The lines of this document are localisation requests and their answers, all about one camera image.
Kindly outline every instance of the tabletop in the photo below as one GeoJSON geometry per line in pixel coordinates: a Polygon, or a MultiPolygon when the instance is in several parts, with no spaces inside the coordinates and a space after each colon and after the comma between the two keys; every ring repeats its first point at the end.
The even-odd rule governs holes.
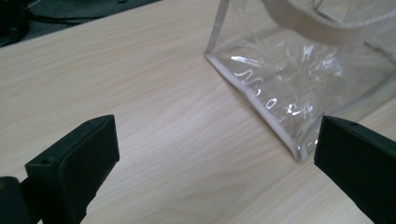
{"type": "MultiPolygon", "coordinates": [[[[114,114],[82,223],[371,223],[204,58],[218,1],[164,0],[0,49],[0,176],[114,114]]],[[[396,139],[396,100],[361,123],[396,139]]]]}

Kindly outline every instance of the light wood grain surface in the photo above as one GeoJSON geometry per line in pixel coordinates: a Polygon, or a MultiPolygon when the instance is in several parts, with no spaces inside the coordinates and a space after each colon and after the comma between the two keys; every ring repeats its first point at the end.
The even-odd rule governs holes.
{"type": "MultiPolygon", "coordinates": [[[[205,60],[218,4],[164,0],[0,49],[0,175],[22,181],[35,155],[114,114],[120,162],[83,223],[370,223],[205,60]]],[[[396,139],[395,111],[362,123],[396,139]]]]}

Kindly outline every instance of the dark background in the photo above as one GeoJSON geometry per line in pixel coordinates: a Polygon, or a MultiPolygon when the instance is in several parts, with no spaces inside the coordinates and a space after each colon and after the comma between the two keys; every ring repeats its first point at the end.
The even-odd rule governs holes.
{"type": "MultiPolygon", "coordinates": [[[[33,0],[27,6],[35,15],[48,17],[106,17],[159,0],[33,0]]],[[[30,30],[23,40],[46,35],[70,27],[29,21],[30,30]]]]}

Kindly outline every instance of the black plastic object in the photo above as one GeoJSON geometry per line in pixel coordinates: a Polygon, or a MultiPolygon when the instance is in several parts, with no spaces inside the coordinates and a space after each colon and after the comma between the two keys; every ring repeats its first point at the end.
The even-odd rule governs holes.
{"type": "Polygon", "coordinates": [[[396,223],[396,142],[325,116],[315,165],[374,223],[396,223]]]}
{"type": "Polygon", "coordinates": [[[0,47],[13,44],[29,31],[23,0],[0,0],[0,47]]]}
{"type": "MultiPolygon", "coordinates": [[[[21,209],[21,213],[26,208],[29,222],[18,223],[40,219],[45,224],[80,223],[119,159],[114,117],[91,119],[25,165],[28,178],[21,183],[24,206],[10,205],[2,198],[0,206],[21,209]]],[[[13,193],[6,195],[19,199],[18,192],[13,193]]],[[[0,220],[8,216],[0,210],[0,220]]]]}

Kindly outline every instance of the white bag handle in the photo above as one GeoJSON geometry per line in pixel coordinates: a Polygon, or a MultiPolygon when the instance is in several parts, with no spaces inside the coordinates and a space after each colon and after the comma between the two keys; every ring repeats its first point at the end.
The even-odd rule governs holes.
{"type": "Polygon", "coordinates": [[[306,8],[297,7],[289,0],[262,2],[268,14],[280,26],[329,45],[359,45],[374,35],[396,29],[396,8],[368,21],[340,24],[328,21],[306,8]]]}

